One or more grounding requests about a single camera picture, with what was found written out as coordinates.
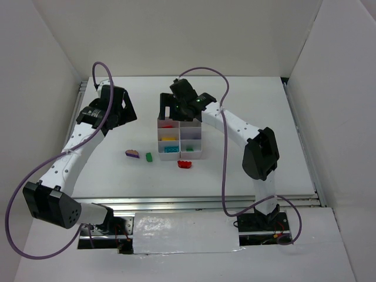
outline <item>toy piece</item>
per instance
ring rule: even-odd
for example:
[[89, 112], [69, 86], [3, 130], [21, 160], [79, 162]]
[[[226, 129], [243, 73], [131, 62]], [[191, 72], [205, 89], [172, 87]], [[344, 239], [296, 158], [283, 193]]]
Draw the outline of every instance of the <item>toy piece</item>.
[[162, 137], [162, 141], [176, 141], [175, 137]]
[[137, 159], [140, 158], [139, 152], [137, 152], [136, 150], [127, 150], [125, 151], [125, 154], [129, 157], [135, 157]]
[[181, 169], [190, 169], [192, 167], [192, 162], [187, 162], [185, 160], [178, 160], [177, 166], [179, 166]]
[[149, 152], [149, 153], [146, 153], [146, 160], [148, 163], [151, 163], [153, 161], [153, 157], [152, 157], [152, 154]]
[[178, 153], [179, 146], [166, 146], [164, 147], [165, 153]]

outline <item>white enclosure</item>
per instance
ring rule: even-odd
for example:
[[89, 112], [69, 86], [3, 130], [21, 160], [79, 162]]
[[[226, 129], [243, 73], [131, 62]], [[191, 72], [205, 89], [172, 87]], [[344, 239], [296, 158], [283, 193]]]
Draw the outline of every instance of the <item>white enclosure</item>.
[[[182, 273], [185, 279], [212, 281], [214, 270], [220, 267], [224, 271], [217, 273], [216, 281], [249, 281], [252, 274], [259, 281], [293, 281], [289, 276], [292, 269], [295, 281], [354, 281], [352, 272], [357, 281], [373, 281], [375, 18], [376, 4], [372, 0], [2, 1], [1, 224], [19, 181], [63, 147], [72, 114], [76, 113], [81, 81], [89, 80], [82, 106], [91, 101], [90, 95], [95, 94], [91, 66], [95, 61], [107, 64], [117, 76], [115, 84], [129, 91], [139, 120], [112, 131], [98, 147], [77, 182], [75, 197], [90, 201], [94, 197], [126, 197], [122, 185], [127, 180], [130, 197], [219, 196], [215, 189], [220, 188], [223, 139], [205, 127], [203, 146], [214, 147], [210, 157], [200, 163], [209, 172], [199, 179], [211, 190], [196, 187], [182, 193], [172, 189], [172, 180], [166, 181], [165, 186], [159, 183], [160, 190], [152, 190], [155, 187], [146, 187], [146, 177], [140, 181], [132, 178], [137, 171], [134, 167], [120, 176], [124, 162], [115, 155], [123, 150], [121, 142], [132, 144], [125, 132], [136, 125], [145, 131], [155, 130], [141, 136], [145, 142], [140, 146], [146, 149], [148, 142], [157, 146], [153, 111], [157, 113], [159, 107], [158, 97], [152, 96], [154, 88], [158, 95], [163, 87], [168, 90], [172, 81], [168, 76], [194, 66], [210, 66], [231, 76], [238, 96], [229, 97], [226, 107], [257, 126], [272, 123], [271, 127], [289, 132], [289, 136], [284, 136], [283, 130], [276, 130], [277, 137], [283, 140], [282, 153], [294, 156], [293, 160], [281, 161], [277, 189], [294, 200], [312, 201], [313, 208], [300, 208], [304, 228], [296, 245], [288, 249], [257, 246], [227, 254], [119, 259], [115, 252], [96, 250], [93, 254], [95, 251], [77, 250], [72, 245], [52, 260], [22, 258], [19, 263], [20, 257], [9, 247], [2, 229], [1, 280], [10, 282], [16, 277], [16, 281], [50, 281], [51, 275], [56, 275], [57, 281], [184, 281], [179, 275]], [[193, 74], [211, 75], [206, 71]], [[105, 76], [105, 72], [98, 68], [98, 75]], [[289, 78], [286, 92], [279, 77]], [[208, 87], [216, 98], [222, 94], [223, 82], [219, 78], [201, 76], [192, 81], [202, 92]], [[257, 96], [260, 93], [264, 94], [262, 98]], [[149, 97], [155, 100], [147, 104]], [[275, 107], [268, 114], [271, 105]], [[210, 143], [205, 143], [205, 134], [212, 137]], [[104, 150], [106, 145], [111, 149]], [[234, 170], [229, 181], [234, 188], [229, 189], [229, 195], [252, 196], [240, 175], [241, 152], [236, 152], [233, 145], [230, 144], [233, 154], [229, 161]], [[101, 178], [95, 160], [103, 159], [109, 167]], [[110, 167], [114, 164], [118, 170]], [[170, 164], [159, 164], [155, 172], [147, 172], [153, 175], [172, 171]], [[103, 186], [108, 179], [112, 182], [106, 191]], [[184, 183], [187, 187], [189, 184], [187, 180]], [[327, 207], [319, 207], [319, 200]], [[287, 212], [292, 232], [296, 233], [297, 219], [291, 209]], [[17, 246], [23, 249], [27, 240], [25, 251], [33, 254], [58, 249], [74, 233], [33, 221], [21, 194], [13, 205], [11, 223]], [[267, 264], [276, 271], [264, 269]], [[128, 277], [122, 269], [126, 266], [132, 266]], [[65, 267], [72, 271], [62, 271]], [[193, 268], [197, 271], [192, 274], [188, 270]]]

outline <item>metal frame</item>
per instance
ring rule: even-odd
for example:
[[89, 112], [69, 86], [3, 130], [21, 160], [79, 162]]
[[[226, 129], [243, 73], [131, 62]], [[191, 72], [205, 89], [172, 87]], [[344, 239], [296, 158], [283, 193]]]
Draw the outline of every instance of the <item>metal frame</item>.
[[81, 84], [80, 84], [80, 87], [78, 89], [77, 99], [76, 99], [75, 107], [73, 108], [72, 117], [71, 117], [70, 122], [69, 122], [68, 134], [65, 137], [64, 145], [67, 144], [69, 138], [71, 138], [71, 136], [72, 136], [72, 132], [73, 132], [73, 130], [75, 128], [75, 124], [76, 124], [76, 118], [78, 117], [78, 113], [80, 112], [82, 99], [83, 99], [83, 96], [85, 94], [87, 85], [88, 85], [87, 81], [82, 81]]
[[290, 112], [291, 112], [293, 119], [294, 119], [296, 131], [298, 133], [300, 145], [301, 145], [301, 148], [303, 150], [304, 158], [306, 159], [305, 162], [307, 163], [308, 172], [310, 173], [314, 189], [316, 190], [316, 192], [318, 194], [318, 198], [320, 199], [321, 205], [323, 207], [327, 207], [327, 200], [326, 200], [326, 197], [325, 197], [325, 193], [323, 191], [323, 186], [321, 185], [320, 179], [319, 179], [318, 174], [317, 174], [317, 169], [315, 168], [315, 164], [313, 162], [312, 155], [311, 155], [311, 153], [308, 149], [307, 141], [305, 140], [304, 135], [300, 130], [301, 123], [299, 121], [299, 118], [296, 115], [294, 102], [293, 102], [293, 99], [290, 97], [290, 93], [288, 92], [288, 87], [287, 87], [286, 83], [283, 83], [283, 88], [284, 88], [284, 91], [285, 91], [285, 94], [286, 94], [288, 105], [290, 106]]
[[[128, 235], [128, 238], [133, 239], [133, 235]], [[89, 236], [80, 235], [80, 240], [90, 240]], [[115, 240], [115, 239], [127, 239], [125, 235], [94, 235], [92, 234], [92, 240]]]
[[[308, 199], [299, 196], [288, 197], [297, 207], [320, 207], [317, 195]], [[108, 206], [116, 216], [129, 216], [136, 212], [195, 212], [219, 211], [221, 197], [166, 197], [166, 198], [76, 198], [79, 203], [96, 203]], [[255, 202], [254, 196], [226, 197], [228, 209], [240, 210]], [[283, 200], [278, 201], [282, 208], [289, 207]]]

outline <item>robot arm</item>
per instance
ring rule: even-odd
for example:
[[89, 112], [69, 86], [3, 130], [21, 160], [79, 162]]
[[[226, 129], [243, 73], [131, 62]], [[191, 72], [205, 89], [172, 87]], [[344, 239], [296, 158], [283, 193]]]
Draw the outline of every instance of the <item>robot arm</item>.
[[69, 151], [91, 136], [101, 123], [109, 104], [109, 85], [101, 83], [98, 94], [99, 98], [80, 112], [72, 136], [63, 149], [68, 153], [58, 159], [37, 183], [27, 182], [23, 188], [34, 218], [66, 229], [76, 223], [95, 224], [102, 226], [103, 230], [111, 230], [112, 225], [121, 224], [122, 219], [115, 218], [112, 209], [97, 204], [80, 204], [71, 198], [80, 172], [108, 131], [137, 119], [127, 91], [114, 87], [110, 114], [101, 131], [82, 147]]
[[[170, 86], [173, 94], [160, 95], [159, 119], [165, 117], [165, 107], [170, 108], [170, 118], [192, 121], [194, 118], [224, 132], [221, 110], [226, 117], [228, 137], [244, 150], [242, 167], [253, 179], [256, 201], [276, 194], [274, 171], [279, 152], [274, 132], [260, 129], [241, 120], [226, 109], [221, 109], [216, 99], [208, 93], [200, 96], [186, 79], [176, 79]], [[277, 199], [273, 198], [257, 206], [263, 221], [268, 223], [278, 213]]]

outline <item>purple cable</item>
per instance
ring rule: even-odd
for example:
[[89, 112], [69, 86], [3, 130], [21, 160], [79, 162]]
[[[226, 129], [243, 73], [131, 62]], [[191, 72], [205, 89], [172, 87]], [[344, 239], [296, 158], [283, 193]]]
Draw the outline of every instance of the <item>purple cable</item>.
[[[227, 94], [229, 93], [229, 90], [230, 90], [230, 84], [229, 84], [229, 81], [227, 80], [227, 78], [222, 74], [220, 73], [219, 71], [215, 70], [215, 69], [212, 69], [212, 68], [208, 68], [206, 66], [198, 66], [198, 67], [195, 67], [195, 68], [191, 68], [191, 69], [188, 69], [186, 70], [185, 72], [183, 72], [182, 74], [179, 75], [179, 78], [181, 78], [183, 75], [191, 72], [191, 71], [195, 71], [196, 69], [206, 69], [206, 70], [210, 70], [212, 72], [215, 72], [216, 74], [220, 75], [224, 81], [226, 82], [226, 91], [224, 93], [224, 95], [222, 96], [221, 98], [221, 101], [219, 102], [219, 106], [222, 107], [222, 104], [223, 104], [223, 101], [224, 99], [226, 98]], [[251, 206], [249, 207], [246, 207], [244, 210], [238, 212], [238, 213], [235, 213], [235, 214], [230, 214], [228, 211], [227, 211], [227, 208], [226, 208], [226, 172], [227, 172], [227, 138], [228, 138], [228, 133], [227, 133], [227, 122], [226, 122], [226, 117], [223, 113], [223, 111], [221, 110], [220, 111], [221, 115], [222, 115], [222, 119], [223, 119], [223, 133], [224, 133], [224, 150], [223, 150], [223, 170], [222, 170], [222, 188], [221, 188], [221, 199], [222, 199], [222, 208], [223, 208], [223, 211], [225, 213], [226, 216], [229, 216], [229, 217], [236, 217], [236, 216], [240, 216], [241, 214], [245, 213], [246, 211], [250, 210], [250, 209], [253, 209], [254, 207], [256, 207], [258, 204], [261, 204], [267, 200], [270, 200], [274, 197], [278, 197], [278, 198], [281, 198], [282, 200], [286, 201], [294, 210], [295, 212], [297, 213], [298, 215], [298, 219], [299, 219], [299, 230], [298, 230], [298, 233], [297, 235], [295, 236], [294, 239], [292, 239], [292, 241], [288, 242], [288, 243], [281, 243], [279, 242], [279, 240], [282, 238], [282, 237], [286, 237], [286, 236], [289, 236], [288, 234], [284, 234], [284, 235], [281, 235], [280, 237], [278, 237], [277, 239], [277, 243], [280, 244], [280, 245], [290, 245], [290, 244], [293, 244], [296, 240], [298, 240], [300, 234], [301, 234], [301, 229], [302, 229], [302, 221], [301, 221], [301, 216], [300, 216], [300, 213], [298, 211], [298, 209], [296, 208], [296, 206], [291, 202], [289, 201], [288, 199], [286, 199], [284, 196], [281, 196], [281, 195], [275, 195], [275, 196], [269, 196], [269, 197], [266, 197], [258, 202], [255, 202], [253, 203]]]
[[92, 245], [92, 249], [94, 249], [94, 241], [93, 241], [92, 232], [90, 229], [91, 227], [92, 227], [91, 224], [86, 225], [86, 228], [88, 229], [88, 232], [89, 232], [90, 245]]
[[13, 192], [10, 200], [9, 200], [9, 203], [6, 207], [6, 212], [5, 212], [5, 234], [6, 234], [6, 238], [8, 239], [8, 242], [9, 242], [9, 245], [11, 245], [12, 249], [18, 253], [20, 256], [22, 257], [26, 257], [28, 259], [31, 259], [31, 260], [45, 260], [45, 259], [49, 259], [51, 257], [55, 257], [57, 256], [58, 254], [61, 254], [63, 251], [65, 251], [74, 241], [75, 239], [77, 238], [79, 232], [80, 232], [80, 229], [82, 227], [82, 224], [78, 227], [78, 230], [76, 232], [76, 234], [74, 235], [73, 239], [65, 246], [63, 247], [61, 250], [53, 253], [53, 254], [48, 254], [47, 256], [32, 256], [30, 254], [26, 254], [24, 253], [23, 251], [21, 251], [19, 248], [17, 248], [17, 246], [15, 245], [15, 243], [13, 242], [13, 239], [12, 239], [12, 236], [11, 236], [11, 232], [10, 232], [10, 229], [9, 229], [9, 216], [10, 216], [10, 213], [11, 213], [11, 208], [12, 208], [12, 204], [14, 202], [14, 199], [16, 198], [16, 195], [17, 193], [20, 191], [20, 189], [22, 188], [22, 186], [25, 184], [25, 182], [35, 173], [37, 172], [39, 169], [41, 169], [42, 167], [44, 167], [45, 165], [47, 165], [48, 163], [64, 156], [64, 155], [67, 155], [69, 154], [70, 151], [74, 151], [80, 147], [82, 147], [83, 145], [85, 145], [87, 142], [89, 142], [90, 140], [92, 140], [94, 138], [94, 136], [100, 131], [100, 129], [102, 128], [102, 126], [105, 124], [106, 122], [106, 119], [108, 117], [108, 115], [110, 114], [110, 110], [111, 110], [111, 106], [112, 106], [112, 101], [113, 101], [113, 80], [112, 80], [112, 75], [111, 75], [111, 72], [109, 70], [109, 68], [102, 62], [95, 62], [93, 64], [93, 69], [92, 69], [92, 72], [93, 72], [93, 81], [94, 81], [94, 86], [95, 88], [98, 87], [98, 85], [96, 84], [96, 81], [95, 81], [95, 67], [97, 65], [101, 65], [104, 67], [104, 69], [106, 69], [106, 72], [108, 74], [108, 77], [109, 77], [109, 80], [110, 80], [110, 101], [109, 101], [109, 104], [108, 104], [108, 107], [107, 107], [107, 110], [106, 110], [106, 113], [105, 113], [105, 116], [103, 117], [102, 121], [100, 122], [98, 128], [93, 132], [93, 134], [90, 135], [89, 138], [87, 138], [86, 140], [84, 140], [83, 142], [79, 143], [78, 145], [72, 147], [69, 149], [69, 151], [66, 151], [66, 152], [61, 152], [60, 154], [54, 156], [54, 157], [51, 157], [50, 159], [44, 161], [43, 163], [41, 163], [39, 166], [37, 166], [36, 168], [34, 168], [31, 172], [29, 172], [25, 177], [24, 179], [21, 180], [21, 182], [18, 184], [16, 190]]

